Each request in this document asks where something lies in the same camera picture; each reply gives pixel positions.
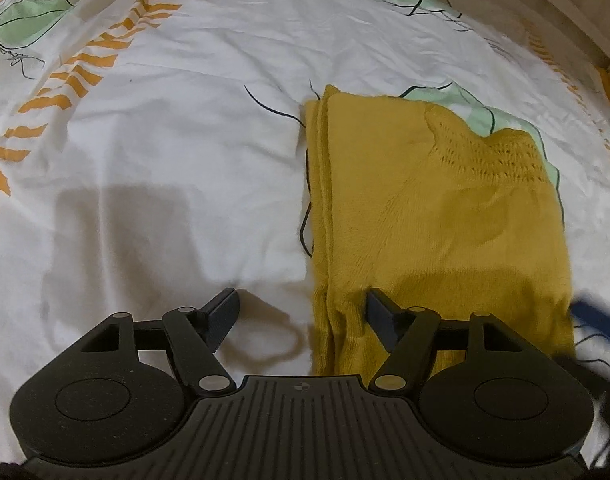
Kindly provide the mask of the mustard yellow knit sweater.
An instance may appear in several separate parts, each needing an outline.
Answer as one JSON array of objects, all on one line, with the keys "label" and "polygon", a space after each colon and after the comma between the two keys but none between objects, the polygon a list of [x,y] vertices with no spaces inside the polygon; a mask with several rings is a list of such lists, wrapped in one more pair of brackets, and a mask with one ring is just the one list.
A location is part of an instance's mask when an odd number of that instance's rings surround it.
[{"label": "mustard yellow knit sweater", "polygon": [[528,133],[480,136],[447,107],[334,87],[305,116],[317,374],[370,380],[386,360],[371,288],[448,320],[486,311],[573,353],[562,208]]}]

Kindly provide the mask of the white leaf print bedsheet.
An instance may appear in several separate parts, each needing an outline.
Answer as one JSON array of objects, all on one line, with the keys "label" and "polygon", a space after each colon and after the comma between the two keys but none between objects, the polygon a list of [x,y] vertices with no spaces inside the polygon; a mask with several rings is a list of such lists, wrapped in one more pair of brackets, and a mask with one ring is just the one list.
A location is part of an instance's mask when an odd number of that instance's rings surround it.
[{"label": "white leaf print bedsheet", "polygon": [[[449,0],[0,2],[0,460],[13,393],[113,311],[232,286],[235,378],[314,371],[305,107],[334,87],[528,133],[558,193],[572,299],[610,315],[610,104],[529,21]],[[610,382],[610,340],[570,318]]]}]

